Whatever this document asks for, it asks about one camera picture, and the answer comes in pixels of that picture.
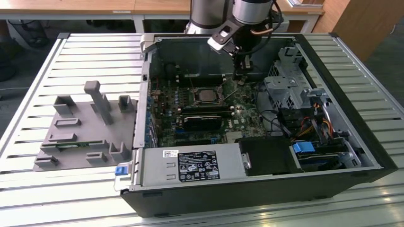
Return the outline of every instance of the white label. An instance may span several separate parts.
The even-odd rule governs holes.
[[[116,10],[116,11],[112,11],[112,13],[131,13],[131,11]]]
[[[179,150],[164,150],[163,151],[163,157],[178,157],[179,156]]]
[[[207,175],[218,175],[219,174],[219,172],[218,171],[211,171],[211,172],[207,172],[207,173],[210,173],[210,174],[207,174]]]

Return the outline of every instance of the power supply label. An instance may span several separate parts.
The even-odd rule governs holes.
[[[179,153],[179,180],[182,182],[220,179],[216,151]]]

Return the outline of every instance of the open computer tower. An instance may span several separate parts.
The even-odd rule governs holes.
[[[324,199],[396,170],[304,35],[274,35],[247,75],[207,40],[143,37],[120,192],[142,217]]]

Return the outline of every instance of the circuit board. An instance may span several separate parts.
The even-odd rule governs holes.
[[[160,79],[152,84],[154,110],[159,147],[232,143],[243,137],[266,135],[255,102],[255,83],[238,84],[226,78],[216,87],[180,87],[175,80]],[[186,131],[180,109],[230,106],[230,116],[214,131]]]

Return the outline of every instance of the barcode sticker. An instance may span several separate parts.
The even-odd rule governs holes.
[[[163,157],[178,157],[179,150],[163,150]]]

